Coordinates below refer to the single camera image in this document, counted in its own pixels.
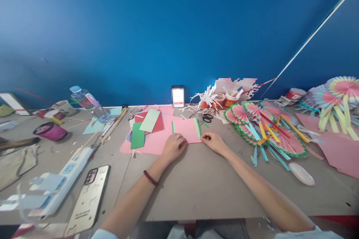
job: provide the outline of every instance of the hand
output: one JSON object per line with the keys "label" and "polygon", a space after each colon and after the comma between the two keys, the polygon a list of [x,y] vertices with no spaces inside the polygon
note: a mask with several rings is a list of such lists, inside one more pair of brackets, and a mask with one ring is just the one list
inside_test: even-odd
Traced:
{"label": "hand", "polygon": [[222,156],[230,151],[229,147],[225,144],[222,137],[218,133],[207,131],[202,134],[200,140],[211,150],[221,154]]}
{"label": "hand", "polygon": [[161,158],[163,158],[167,164],[170,164],[183,153],[186,145],[187,140],[181,134],[174,133],[167,139],[163,147]]}

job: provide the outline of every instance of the smartphone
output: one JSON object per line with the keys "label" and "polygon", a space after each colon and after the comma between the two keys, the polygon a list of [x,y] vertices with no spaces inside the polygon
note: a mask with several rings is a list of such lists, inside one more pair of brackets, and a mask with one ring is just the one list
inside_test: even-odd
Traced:
{"label": "smartphone", "polygon": [[64,237],[92,228],[96,223],[110,168],[105,165],[88,172]]}
{"label": "smartphone", "polygon": [[184,86],[172,86],[172,106],[184,107]]}

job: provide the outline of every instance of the blue wall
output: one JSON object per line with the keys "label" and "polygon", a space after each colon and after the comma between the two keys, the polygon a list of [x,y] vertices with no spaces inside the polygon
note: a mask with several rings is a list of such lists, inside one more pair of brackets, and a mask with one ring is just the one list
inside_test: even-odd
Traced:
{"label": "blue wall", "polygon": [[219,77],[275,77],[339,0],[0,0],[0,91],[31,108],[186,100]]}
{"label": "blue wall", "polygon": [[346,0],[298,54],[264,97],[292,87],[309,90],[336,76],[359,78],[359,0]]}

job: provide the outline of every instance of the white computer mouse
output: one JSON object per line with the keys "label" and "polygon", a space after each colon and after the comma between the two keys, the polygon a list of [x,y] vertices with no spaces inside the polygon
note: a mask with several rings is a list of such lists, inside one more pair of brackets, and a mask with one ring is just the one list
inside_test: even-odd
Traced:
{"label": "white computer mouse", "polygon": [[314,186],[315,182],[312,176],[299,164],[291,162],[289,164],[289,168],[291,169],[293,175],[304,185]]}

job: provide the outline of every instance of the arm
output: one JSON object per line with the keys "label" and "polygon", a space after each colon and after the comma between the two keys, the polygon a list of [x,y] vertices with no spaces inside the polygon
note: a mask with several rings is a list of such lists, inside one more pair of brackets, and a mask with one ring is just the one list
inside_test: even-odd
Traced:
{"label": "arm", "polygon": [[205,132],[201,141],[232,165],[280,230],[289,232],[314,230],[315,224],[292,201],[231,151],[219,134]]}
{"label": "arm", "polygon": [[[187,141],[181,134],[171,135],[166,141],[161,156],[155,160],[147,173],[158,182],[166,167],[183,153],[186,144]],[[119,239],[127,238],[141,216],[154,188],[150,180],[142,175],[100,228],[115,234]]]}

